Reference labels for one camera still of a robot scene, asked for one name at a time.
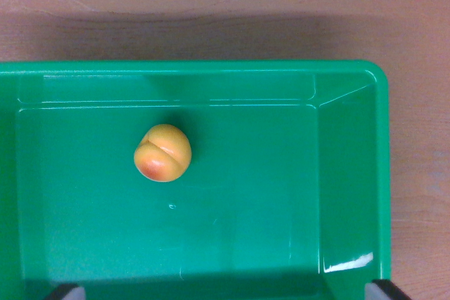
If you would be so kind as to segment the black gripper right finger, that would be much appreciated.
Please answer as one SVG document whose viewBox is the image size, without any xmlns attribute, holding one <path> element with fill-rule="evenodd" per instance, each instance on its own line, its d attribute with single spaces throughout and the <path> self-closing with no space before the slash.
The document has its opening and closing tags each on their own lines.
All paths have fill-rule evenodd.
<svg viewBox="0 0 450 300">
<path fill-rule="evenodd" d="M 377 279 L 364 288 L 365 300 L 411 300 L 403 290 L 389 279 Z"/>
</svg>

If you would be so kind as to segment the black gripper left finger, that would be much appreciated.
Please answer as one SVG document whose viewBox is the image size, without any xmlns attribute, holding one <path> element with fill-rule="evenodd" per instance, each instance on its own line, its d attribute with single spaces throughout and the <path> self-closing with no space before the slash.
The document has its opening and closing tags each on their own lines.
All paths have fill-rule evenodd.
<svg viewBox="0 0 450 300">
<path fill-rule="evenodd" d="M 45 296 L 44 300 L 86 300 L 86 291 L 75 283 L 61 284 Z"/>
</svg>

